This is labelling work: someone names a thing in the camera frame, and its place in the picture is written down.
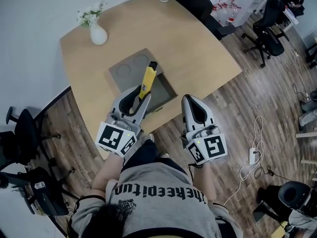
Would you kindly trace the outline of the person's left shoe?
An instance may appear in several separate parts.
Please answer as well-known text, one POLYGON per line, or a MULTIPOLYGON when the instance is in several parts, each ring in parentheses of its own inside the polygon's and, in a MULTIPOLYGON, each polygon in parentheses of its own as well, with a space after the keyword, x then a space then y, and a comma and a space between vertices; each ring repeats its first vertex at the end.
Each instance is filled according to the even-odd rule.
POLYGON ((143 135, 141 137, 141 143, 144 144, 147 140, 150 140, 151 142, 155 141, 154 135, 152 133, 143 135))

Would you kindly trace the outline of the person's right forearm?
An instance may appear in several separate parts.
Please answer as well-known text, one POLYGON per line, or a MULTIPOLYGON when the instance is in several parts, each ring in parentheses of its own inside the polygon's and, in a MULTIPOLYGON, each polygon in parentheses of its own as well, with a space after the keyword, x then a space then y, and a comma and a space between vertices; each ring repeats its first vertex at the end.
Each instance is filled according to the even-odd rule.
POLYGON ((201 191, 208 201, 216 201, 216 190, 212 178, 210 163, 205 163, 200 168, 194 167, 193 186, 201 191))

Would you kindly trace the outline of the black office chair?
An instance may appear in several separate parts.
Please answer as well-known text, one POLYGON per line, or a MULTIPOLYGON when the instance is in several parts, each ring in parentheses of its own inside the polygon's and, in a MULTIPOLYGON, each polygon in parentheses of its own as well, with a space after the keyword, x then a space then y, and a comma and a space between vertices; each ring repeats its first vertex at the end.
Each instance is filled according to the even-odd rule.
POLYGON ((57 166, 57 163, 55 158, 48 156, 43 141, 52 138, 61 139, 61 135, 59 133, 42 135, 43 120, 47 117, 44 114, 41 116, 40 121, 36 122, 27 109, 24 109, 19 117, 15 117, 13 115, 13 107, 11 106, 8 109, 5 122, 9 123, 9 121, 13 121, 16 123, 14 134, 20 147, 20 153, 28 159, 35 159, 40 155, 38 150, 41 150, 48 162, 49 169, 52 169, 52 167, 57 166))
POLYGON ((271 57, 277 57, 284 53, 280 38, 284 37, 287 41, 290 40, 283 29, 280 29, 278 34, 275 34, 271 29, 279 15, 284 11, 285 5, 281 0, 267 0, 263 17, 253 24, 253 32, 257 37, 254 39, 246 33, 241 35, 243 39, 248 38, 254 44, 253 47, 245 49, 243 53, 258 50, 262 59, 261 68, 265 67, 264 54, 267 54, 269 60, 271 57))
POLYGON ((24 196, 26 203, 31 205, 37 201, 40 208, 48 216, 65 216, 68 214, 63 195, 79 199, 62 187, 64 184, 63 178, 57 180, 42 167, 37 167, 26 173, 0 172, 0 188, 7 188, 9 184, 23 191, 27 186, 30 186, 33 195, 30 198, 27 195, 24 196))
POLYGON ((193 14, 218 40, 236 31, 233 25, 222 26, 212 15, 210 0, 176 0, 193 14))

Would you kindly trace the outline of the person's grey printed t-shirt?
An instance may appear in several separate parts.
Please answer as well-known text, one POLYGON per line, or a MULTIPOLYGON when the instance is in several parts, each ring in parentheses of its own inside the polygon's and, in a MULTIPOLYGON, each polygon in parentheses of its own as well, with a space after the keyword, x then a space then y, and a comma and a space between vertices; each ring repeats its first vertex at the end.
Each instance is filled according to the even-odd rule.
POLYGON ((84 238, 93 215, 108 204, 127 213, 124 238, 243 238, 225 207, 208 201, 186 174, 163 163, 128 168, 107 183, 104 196, 80 199, 71 218, 78 238, 84 238))

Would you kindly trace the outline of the yellow and black marker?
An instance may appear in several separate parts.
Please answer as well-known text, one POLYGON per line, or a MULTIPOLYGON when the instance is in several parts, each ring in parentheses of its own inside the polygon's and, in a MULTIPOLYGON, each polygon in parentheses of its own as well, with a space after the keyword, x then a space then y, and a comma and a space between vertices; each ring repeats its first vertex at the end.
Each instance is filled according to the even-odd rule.
POLYGON ((150 64, 147 66, 141 84, 139 100, 142 100, 150 92, 152 84, 157 74, 157 65, 158 63, 156 61, 151 61, 150 64))

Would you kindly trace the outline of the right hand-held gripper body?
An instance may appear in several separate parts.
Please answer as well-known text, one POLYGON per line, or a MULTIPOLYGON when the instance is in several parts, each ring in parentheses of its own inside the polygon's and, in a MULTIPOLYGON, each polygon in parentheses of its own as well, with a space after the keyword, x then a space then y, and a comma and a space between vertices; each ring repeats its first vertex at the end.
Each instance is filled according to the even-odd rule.
POLYGON ((194 164, 204 163, 222 158, 228 154, 224 134, 217 124, 211 124, 185 134, 186 151, 192 156, 194 164))

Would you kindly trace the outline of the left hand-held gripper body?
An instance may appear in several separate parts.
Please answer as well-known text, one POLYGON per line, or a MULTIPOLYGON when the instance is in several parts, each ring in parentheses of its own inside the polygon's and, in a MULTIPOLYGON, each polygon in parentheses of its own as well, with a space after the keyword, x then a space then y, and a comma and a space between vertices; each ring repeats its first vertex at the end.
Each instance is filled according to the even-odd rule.
POLYGON ((95 144, 120 157, 125 157, 140 138, 143 130, 127 119, 108 113, 100 123, 95 144))

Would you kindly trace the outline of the white desk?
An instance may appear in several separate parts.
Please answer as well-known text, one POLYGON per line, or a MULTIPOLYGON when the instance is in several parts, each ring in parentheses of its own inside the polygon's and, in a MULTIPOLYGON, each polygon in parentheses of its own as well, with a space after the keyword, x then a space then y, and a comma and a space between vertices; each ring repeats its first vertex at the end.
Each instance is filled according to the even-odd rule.
POLYGON ((290 23, 284 28, 285 32, 288 31, 292 26, 299 24, 299 21, 289 8, 286 8, 283 13, 290 21, 290 23))

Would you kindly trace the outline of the person's left forearm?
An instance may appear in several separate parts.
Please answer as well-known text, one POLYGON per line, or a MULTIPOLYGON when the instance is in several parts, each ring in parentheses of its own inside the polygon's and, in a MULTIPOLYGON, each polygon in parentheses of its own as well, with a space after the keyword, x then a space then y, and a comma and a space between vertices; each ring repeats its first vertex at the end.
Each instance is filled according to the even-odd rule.
POLYGON ((90 191, 91 195, 98 195, 105 198, 106 186, 112 179, 118 180, 124 159, 118 155, 109 154, 102 168, 97 173, 90 191))

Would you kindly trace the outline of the white water dispenser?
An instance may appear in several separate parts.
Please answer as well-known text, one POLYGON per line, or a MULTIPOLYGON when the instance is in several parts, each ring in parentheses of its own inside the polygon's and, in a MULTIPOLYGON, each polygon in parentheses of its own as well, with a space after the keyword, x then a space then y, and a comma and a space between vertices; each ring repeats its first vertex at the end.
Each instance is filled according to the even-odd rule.
POLYGON ((257 8, 261 0, 234 0, 238 7, 237 15, 233 21, 235 27, 242 26, 248 18, 251 16, 253 11, 257 8))

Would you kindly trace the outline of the white flower bouquet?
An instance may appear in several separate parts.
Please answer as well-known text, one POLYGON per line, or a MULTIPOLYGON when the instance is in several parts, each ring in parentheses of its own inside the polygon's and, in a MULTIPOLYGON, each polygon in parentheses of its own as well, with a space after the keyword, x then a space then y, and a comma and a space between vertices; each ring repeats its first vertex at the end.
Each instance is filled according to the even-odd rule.
POLYGON ((83 11, 77 12, 77 23, 83 27, 92 27, 97 24, 99 15, 104 10, 104 1, 96 2, 94 5, 87 7, 83 11))

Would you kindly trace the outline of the person's dark trousers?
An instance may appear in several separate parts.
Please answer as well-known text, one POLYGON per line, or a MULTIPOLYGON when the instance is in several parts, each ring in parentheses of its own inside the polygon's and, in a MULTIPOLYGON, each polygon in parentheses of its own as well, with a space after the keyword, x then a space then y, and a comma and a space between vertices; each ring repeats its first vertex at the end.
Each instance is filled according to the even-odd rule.
POLYGON ((147 140, 123 166, 119 182, 193 184, 188 174, 171 158, 159 158, 158 156, 158 148, 155 143, 147 140))

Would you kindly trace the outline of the white power strip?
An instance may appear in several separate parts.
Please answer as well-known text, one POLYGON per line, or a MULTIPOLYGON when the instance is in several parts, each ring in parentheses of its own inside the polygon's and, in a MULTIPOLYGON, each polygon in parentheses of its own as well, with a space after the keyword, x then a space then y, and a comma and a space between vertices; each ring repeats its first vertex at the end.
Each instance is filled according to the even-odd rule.
POLYGON ((252 166, 255 164, 256 154, 257 154, 256 148, 252 147, 249 149, 249 166, 252 166))

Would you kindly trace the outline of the grey drawer organiser box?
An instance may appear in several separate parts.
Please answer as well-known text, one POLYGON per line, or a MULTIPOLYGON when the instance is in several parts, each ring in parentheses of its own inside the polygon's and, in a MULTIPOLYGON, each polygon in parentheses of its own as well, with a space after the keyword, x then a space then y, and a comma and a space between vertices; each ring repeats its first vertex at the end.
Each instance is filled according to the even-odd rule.
MULTIPOLYGON (((109 72, 121 92, 141 85, 146 67, 152 61, 157 61, 148 49, 142 49, 109 69, 109 72)), ((157 74, 151 87, 151 100, 147 107, 147 114, 157 112, 163 106, 177 97, 160 64, 157 65, 157 74)))

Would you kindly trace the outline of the clear water jug red cap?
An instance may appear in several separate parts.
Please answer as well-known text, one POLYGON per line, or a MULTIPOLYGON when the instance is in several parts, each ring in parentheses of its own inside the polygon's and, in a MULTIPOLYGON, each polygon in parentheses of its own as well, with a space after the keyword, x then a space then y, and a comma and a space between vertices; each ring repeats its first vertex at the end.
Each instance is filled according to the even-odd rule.
POLYGON ((241 7, 235 2, 235 0, 229 0, 229 2, 228 2, 228 18, 227 18, 228 23, 233 24, 240 9, 241 9, 241 7))
POLYGON ((229 7, 228 1, 219 0, 218 4, 220 5, 220 23, 223 25, 226 23, 228 16, 229 16, 229 7))
POLYGON ((212 6, 212 12, 211 12, 211 16, 216 20, 216 21, 220 21, 220 17, 222 14, 222 6, 217 4, 214 4, 212 6))

